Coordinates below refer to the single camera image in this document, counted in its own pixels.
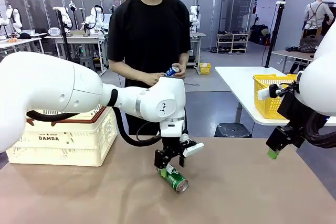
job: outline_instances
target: man in black t-shirt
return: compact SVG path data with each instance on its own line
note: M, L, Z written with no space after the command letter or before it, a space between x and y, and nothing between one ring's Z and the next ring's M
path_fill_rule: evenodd
M190 50L189 12L179 0L128 0L109 25L108 57L112 71L126 78L125 87L149 88L172 66L184 79ZM146 123L126 115L129 134ZM156 135L158 123L146 124L140 135Z

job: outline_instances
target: black t-shirt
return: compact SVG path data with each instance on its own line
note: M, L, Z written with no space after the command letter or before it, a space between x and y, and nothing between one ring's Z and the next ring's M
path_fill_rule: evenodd
M146 73L166 72L190 50L189 12L180 0L150 6L127 0L114 12L109 25L108 58ZM148 88L126 79L125 86Z

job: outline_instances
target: green can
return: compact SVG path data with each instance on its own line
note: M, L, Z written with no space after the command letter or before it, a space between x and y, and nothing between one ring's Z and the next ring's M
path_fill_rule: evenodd
M188 180L186 180L171 164L168 163L165 169L157 169L157 171L178 194L187 190L189 185Z

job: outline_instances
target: soda can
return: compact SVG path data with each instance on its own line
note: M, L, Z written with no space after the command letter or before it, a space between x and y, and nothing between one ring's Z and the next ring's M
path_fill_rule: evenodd
M171 164L164 169L157 169L163 179L178 193L183 193L189 186L188 180L182 176Z
M176 66L172 66L170 69L168 69L168 71L164 74L164 76L173 76L176 73L179 73L180 70L178 67Z

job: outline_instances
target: black basket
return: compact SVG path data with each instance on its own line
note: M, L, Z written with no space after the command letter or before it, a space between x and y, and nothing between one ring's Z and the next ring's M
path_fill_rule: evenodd
M315 52L316 44L317 44L317 39L315 38L314 35L310 35L300 40L299 51L305 52L305 53Z

